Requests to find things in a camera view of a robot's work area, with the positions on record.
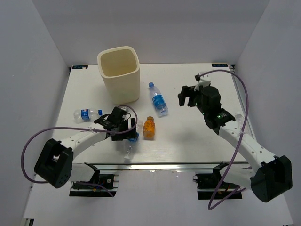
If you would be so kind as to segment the crushed clear blue-label bottle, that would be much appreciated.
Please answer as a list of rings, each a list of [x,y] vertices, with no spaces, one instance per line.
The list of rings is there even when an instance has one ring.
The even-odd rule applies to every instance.
[[[137,137],[122,141],[121,153],[123,155],[123,159],[125,163],[130,163],[134,154],[137,152],[138,142],[142,134],[142,126],[143,126],[143,122],[141,120],[138,120],[136,125]]]

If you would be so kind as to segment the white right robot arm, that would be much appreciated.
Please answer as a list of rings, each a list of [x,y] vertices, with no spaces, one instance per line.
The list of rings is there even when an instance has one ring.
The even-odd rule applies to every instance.
[[[183,86],[178,99],[180,106],[188,99],[189,107],[197,107],[208,128],[237,148],[250,165],[246,169],[222,162],[212,169],[212,174],[197,175],[200,189],[233,184],[250,189],[259,200],[269,202],[292,188],[291,161],[284,155],[276,156],[243,133],[235,117],[222,108],[217,88]]]

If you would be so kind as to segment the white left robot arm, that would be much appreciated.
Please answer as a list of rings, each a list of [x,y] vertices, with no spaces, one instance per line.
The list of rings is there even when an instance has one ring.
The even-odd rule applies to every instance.
[[[87,128],[62,140],[48,140],[34,166],[34,172],[60,188],[68,181],[83,182],[94,188],[99,184],[99,170],[91,163],[74,163],[74,159],[91,146],[111,138],[113,141],[136,139],[137,117],[128,118],[129,106],[114,107],[110,114],[96,119]]]

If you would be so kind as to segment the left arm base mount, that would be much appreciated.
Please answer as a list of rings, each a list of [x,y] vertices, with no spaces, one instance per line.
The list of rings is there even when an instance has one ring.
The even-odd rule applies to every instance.
[[[70,197],[114,197],[119,186],[119,175],[100,174],[94,181],[72,182]]]

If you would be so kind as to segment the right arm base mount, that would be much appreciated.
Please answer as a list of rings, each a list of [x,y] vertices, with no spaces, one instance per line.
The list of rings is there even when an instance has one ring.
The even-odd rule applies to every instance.
[[[192,177],[192,180],[197,184],[197,194],[199,200],[210,200],[215,188],[217,187],[220,179],[222,178],[222,173],[220,171],[228,166],[227,163],[221,163],[213,168],[212,173],[198,173]],[[242,199],[242,194],[240,193],[240,188],[236,184],[222,182],[219,187],[214,200],[221,200],[227,195],[229,195],[235,188],[238,190],[229,199]]]

